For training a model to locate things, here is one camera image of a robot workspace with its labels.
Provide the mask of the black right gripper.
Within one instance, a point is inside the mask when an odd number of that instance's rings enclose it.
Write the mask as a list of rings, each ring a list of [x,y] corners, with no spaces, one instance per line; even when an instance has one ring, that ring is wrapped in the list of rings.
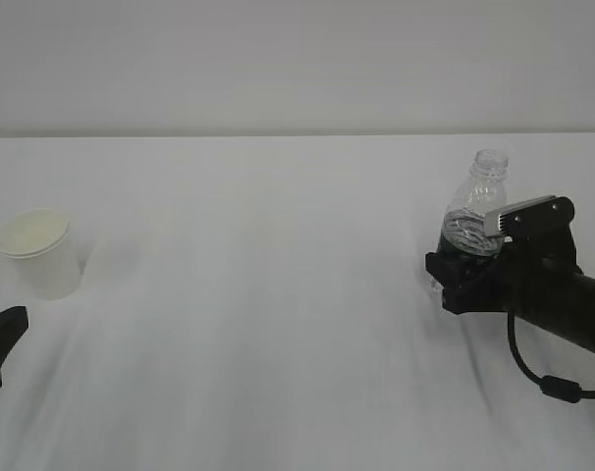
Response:
[[[506,243],[479,278],[479,258],[465,252],[428,252],[424,261],[453,314],[522,314],[544,283],[582,272],[570,224]]]

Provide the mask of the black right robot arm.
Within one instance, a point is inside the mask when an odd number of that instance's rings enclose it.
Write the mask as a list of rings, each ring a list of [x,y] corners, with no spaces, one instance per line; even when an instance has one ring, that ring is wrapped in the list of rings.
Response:
[[[595,353],[595,279],[577,265],[569,227],[514,237],[490,257],[448,244],[425,255],[425,269],[453,314],[512,312]]]

